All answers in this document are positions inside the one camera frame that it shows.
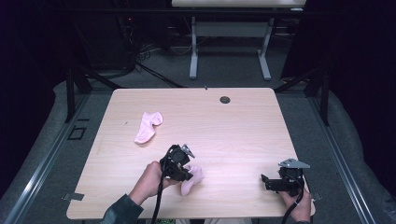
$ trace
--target sleeve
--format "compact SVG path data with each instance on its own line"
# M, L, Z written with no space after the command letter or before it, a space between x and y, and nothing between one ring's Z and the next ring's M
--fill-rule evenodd
M107 208L101 224L135 224L142 212L143 208L124 194Z

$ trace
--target wooden tabletop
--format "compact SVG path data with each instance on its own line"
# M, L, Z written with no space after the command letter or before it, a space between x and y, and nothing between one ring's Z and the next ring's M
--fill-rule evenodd
M231 102L223 104L222 96ZM144 112L160 112L163 124L137 145ZM129 193L147 164L172 145L187 144L205 179L181 196L180 184L163 192L158 218L282 217L279 195L266 190L261 174L279 179L278 163L297 159L276 96L271 89L128 89L114 91L67 216L102 218ZM140 218L151 218L156 197Z
M304 7L305 0L172 0L173 7Z

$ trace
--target person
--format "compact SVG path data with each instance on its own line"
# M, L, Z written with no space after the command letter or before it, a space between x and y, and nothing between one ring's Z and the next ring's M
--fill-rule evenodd
M136 223L138 217L143 212L143 208L140 206L147 198L157 195L158 185L161 181L161 165L157 161L153 161L148 164L143 174L137 180L136 185L127 195L124 194L115 203L107 208L104 218L102 219L102 224L114 224L114 223ZM164 178L163 188L166 189L171 185L177 184L178 181ZM283 198L287 207L290 207L295 203L296 197L290 197L285 191L279 192L280 196ZM304 190L304 197L299 202L290 216L297 223L309 223L311 217L311 198L309 193ZM206 220L205 223L221 223L220 219ZM251 223L251 220L246 220L245 218L237 219L236 222L239 223ZM186 220L181 220L180 223L188 223Z

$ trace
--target hand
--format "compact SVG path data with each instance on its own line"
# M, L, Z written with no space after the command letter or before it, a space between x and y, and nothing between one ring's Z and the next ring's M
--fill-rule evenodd
M143 174L137 180L134 189L129 193L129 197L136 204L141 205L147 198L157 195L158 185L161 181L161 165L157 161L150 163ZM164 178L163 188L166 189L171 185L175 185L178 181Z
M286 191L280 191L279 194L282 196L287 207L290 207L292 204L294 204L298 198L298 195L295 197L290 197ZM308 193L308 191L306 191L306 189L304 189L304 197L293 209L293 211L291 211L290 216L296 222L311 220L311 195Z

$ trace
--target crumpled pink fabric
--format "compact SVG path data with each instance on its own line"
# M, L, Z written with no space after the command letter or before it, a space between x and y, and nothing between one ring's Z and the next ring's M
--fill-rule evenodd
M147 143L155 134L154 125L160 125L163 123L163 116L160 112L155 113L143 113L142 121L140 122L139 133L137 134L134 141L137 144Z
M192 174L193 177L190 180L185 180L181 183L182 196L188 195L192 186L198 184L205 178L204 173L202 172L202 168L200 166L186 165L185 168L189 170L189 173Z

